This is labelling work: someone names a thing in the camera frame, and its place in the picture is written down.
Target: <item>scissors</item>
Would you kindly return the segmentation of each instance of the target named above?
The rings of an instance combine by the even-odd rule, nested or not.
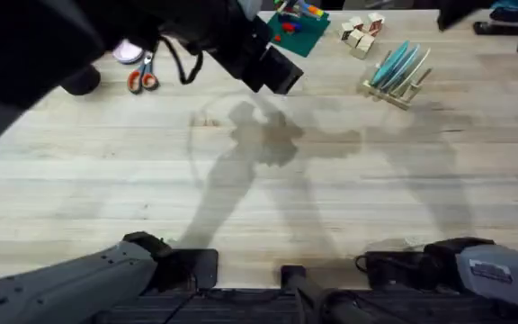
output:
[[[158,87],[159,80],[153,75],[153,52],[147,51],[141,65],[129,74],[127,88],[132,94],[138,95],[143,89],[153,91]]]

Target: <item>green mat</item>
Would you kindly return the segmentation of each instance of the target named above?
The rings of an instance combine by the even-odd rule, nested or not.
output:
[[[301,31],[292,34],[283,31],[281,22],[277,19],[277,14],[274,14],[267,24],[273,31],[273,37],[275,35],[281,36],[281,41],[271,40],[273,44],[306,58],[315,47],[315,44],[317,44],[317,41],[319,41],[319,38],[323,36],[323,32],[327,29],[329,23],[331,23],[329,22],[329,13],[324,13],[320,20],[301,16],[299,23],[302,27]]]

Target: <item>wooden table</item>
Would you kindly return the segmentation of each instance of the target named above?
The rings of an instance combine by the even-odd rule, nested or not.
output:
[[[332,13],[308,58],[284,51],[305,71],[289,96],[251,94],[209,57],[181,86],[163,49],[154,93],[130,94],[134,67],[105,56],[93,94],[47,96],[0,139],[0,275],[136,230],[216,248],[231,287],[275,286],[288,263],[364,286],[363,251],[460,235],[518,248],[518,37],[478,37],[475,16],[439,33],[436,12],[384,12],[360,61],[335,32],[355,14]],[[433,49],[415,107],[357,95],[404,40]]]

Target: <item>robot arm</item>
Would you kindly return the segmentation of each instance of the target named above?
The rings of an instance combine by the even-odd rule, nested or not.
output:
[[[0,279],[0,324],[80,323],[173,275],[171,248],[146,233],[104,251]]]
[[[441,285],[518,306],[518,251],[489,239],[453,238],[423,252],[370,251],[356,262],[361,259],[373,289],[397,284],[433,291]]]

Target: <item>gray robot arm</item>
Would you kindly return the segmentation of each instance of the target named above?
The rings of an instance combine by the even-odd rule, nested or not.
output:
[[[157,268],[152,253],[122,241],[99,253],[0,279],[0,324],[79,323],[139,296]]]
[[[468,247],[457,255],[465,288],[518,305],[518,251],[498,245]]]

